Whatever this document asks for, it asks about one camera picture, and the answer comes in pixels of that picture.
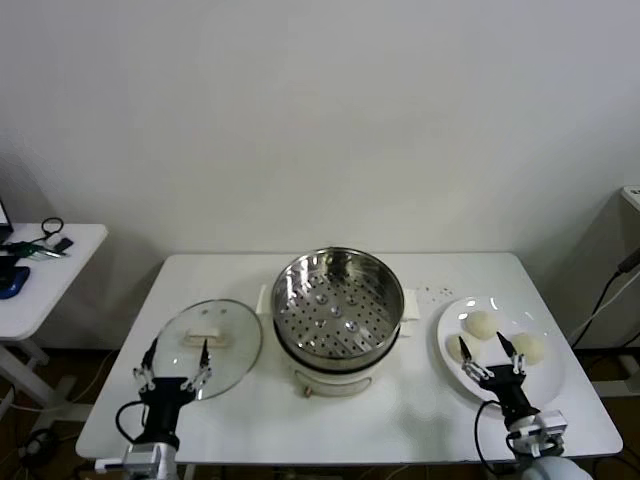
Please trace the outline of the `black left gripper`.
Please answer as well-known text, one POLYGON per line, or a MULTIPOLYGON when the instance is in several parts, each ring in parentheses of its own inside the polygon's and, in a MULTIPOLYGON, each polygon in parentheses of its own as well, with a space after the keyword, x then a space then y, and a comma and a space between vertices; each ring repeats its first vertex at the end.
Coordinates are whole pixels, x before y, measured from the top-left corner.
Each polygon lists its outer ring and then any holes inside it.
POLYGON ((205 338, 196 373, 186 377, 155 378, 153 359, 158 338, 154 338, 145 351, 139 366, 132 371, 141 401, 148 408, 145 425, 138 444, 164 443, 179 445, 176 435, 180 410, 183 406, 203 398, 203 390, 213 375, 208 339, 205 338))

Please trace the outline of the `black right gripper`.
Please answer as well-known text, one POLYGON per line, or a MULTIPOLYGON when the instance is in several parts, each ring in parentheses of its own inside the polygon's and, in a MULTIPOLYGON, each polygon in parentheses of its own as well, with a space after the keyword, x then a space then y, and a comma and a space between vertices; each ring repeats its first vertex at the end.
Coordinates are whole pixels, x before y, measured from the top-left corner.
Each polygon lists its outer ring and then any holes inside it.
POLYGON ((522 385, 526 378, 525 355, 518 353, 511 341, 500 331, 498 340, 509 357, 511 364, 489 366, 488 369, 474 361, 462 336, 458 337, 462 356, 462 370, 483 390, 492 392, 498 399, 505 424, 513 424, 520 419, 535 416, 539 410, 533 407, 525 395, 522 385))

